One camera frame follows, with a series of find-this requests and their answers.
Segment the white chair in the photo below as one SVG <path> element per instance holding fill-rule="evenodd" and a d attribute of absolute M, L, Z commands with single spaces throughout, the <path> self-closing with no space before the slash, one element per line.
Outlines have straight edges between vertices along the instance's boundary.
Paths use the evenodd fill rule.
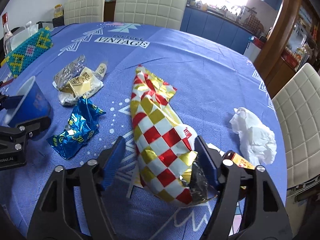
<path fill-rule="evenodd" d="M 68 0 L 64 4 L 64 24 L 103 22 L 104 0 Z"/>
<path fill-rule="evenodd" d="M 305 64 L 272 102 L 284 138 L 291 188 L 320 174 L 320 76 Z"/>
<path fill-rule="evenodd" d="M 117 0 L 115 22 L 180 30 L 187 0 Z"/>

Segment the round table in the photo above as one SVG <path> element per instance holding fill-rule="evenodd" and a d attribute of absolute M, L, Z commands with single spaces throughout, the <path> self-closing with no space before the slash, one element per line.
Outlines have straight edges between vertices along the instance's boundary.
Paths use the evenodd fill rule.
<path fill-rule="evenodd" d="M 129 98 L 138 64 L 178 89 L 170 101 L 171 107 L 183 123 L 193 127 L 207 143 L 223 151 L 232 149 L 240 152 L 239 137 L 233 133 L 229 123 L 234 108 L 245 107 L 254 112 L 275 133 L 276 159 L 266 168 L 285 202 L 287 171 L 280 125 L 267 89 L 246 57 L 209 40 L 150 25 L 73 24 L 53 29 L 52 36 L 54 46 L 11 84 L 1 88 L 2 92 L 15 95 L 19 87 L 34 75 L 54 109 L 52 125 L 45 138 L 29 141 L 27 165 L 0 172 L 0 203 L 24 235 L 39 195 L 54 167 L 78 167 L 96 158 L 105 148 L 110 148 L 112 142 L 122 135 L 126 140 L 125 158 L 113 185 L 103 194 L 119 239 L 200 238 L 215 200 L 180 209 L 139 187 L 132 187 L 130 183 L 136 159 Z M 120 44 L 119 39 L 147 42 L 133 46 L 137 42 Z M 107 114 L 99 120 L 100 133 L 93 136 L 74 158 L 64 160 L 50 147 L 46 138 L 63 131 L 72 107 L 59 104 L 58 92 L 52 81 L 59 70 L 82 54 L 86 57 L 84 64 L 92 70 L 101 62 L 108 62 L 104 87 L 91 98 Z M 0 69 L 1 80 L 8 71 L 7 66 Z M 89 234 L 79 200 L 79 188 L 75 188 L 75 196 L 82 232 Z M 244 202 L 240 201 L 231 233 L 239 227 L 243 206 Z"/>

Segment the glass bottle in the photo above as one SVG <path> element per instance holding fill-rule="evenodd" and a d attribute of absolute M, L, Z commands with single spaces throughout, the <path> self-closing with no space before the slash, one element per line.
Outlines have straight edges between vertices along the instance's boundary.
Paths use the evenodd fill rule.
<path fill-rule="evenodd" d="M 9 52 L 11 52 L 11 44 L 10 39 L 13 37 L 12 32 L 10 31 L 8 27 L 8 15 L 5 13 L 2 16 L 2 25 L 3 25 L 3 48 L 4 48 L 4 54 L 7 55 Z"/>

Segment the wooden door frame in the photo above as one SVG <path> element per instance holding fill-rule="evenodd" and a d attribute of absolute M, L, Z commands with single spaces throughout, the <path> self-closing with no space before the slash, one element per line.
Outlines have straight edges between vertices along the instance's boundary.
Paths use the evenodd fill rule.
<path fill-rule="evenodd" d="M 301 1 L 282 1 L 271 35 L 253 63 L 263 81 L 274 72 L 272 70 L 281 57 L 297 20 Z"/>

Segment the candy wrapper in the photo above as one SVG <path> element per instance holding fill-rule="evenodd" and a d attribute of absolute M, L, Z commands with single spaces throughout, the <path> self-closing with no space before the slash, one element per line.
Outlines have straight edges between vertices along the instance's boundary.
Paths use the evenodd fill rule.
<path fill-rule="evenodd" d="M 196 132 L 166 109 L 176 91 L 139 66 L 130 107 L 142 186 L 166 202 L 187 207 L 208 200 L 208 183 L 194 151 Z"/>
<path fill-rule="evenodd" d="M 89 99 L 79 98 L 64 131 L 47 139 L 51 147 L 64 159 L 70 159 L 98 131 L 98 119 L 106 112 Z"/>
<path fill-rule="evenodd" d="M 69 80 L 78 76 L 84 68 L 85 56 L 81 55 L 76 58 L 73 62 L 66 65 L 62 70 L 60 70 L 53 78 L 53 86 L 60 90 L 62 89 Z"/>
<path fill-rule="evenodd" d="M 59 91 L 59 102 L 63 106 L 75 105 L 80 97 L 90 98 L 103 87 L 107 63 L 101 63 L 93 71 L 83 65 L 84 61 L 85 56 L 81 55 L 54 77 L 52 84 Z"/>

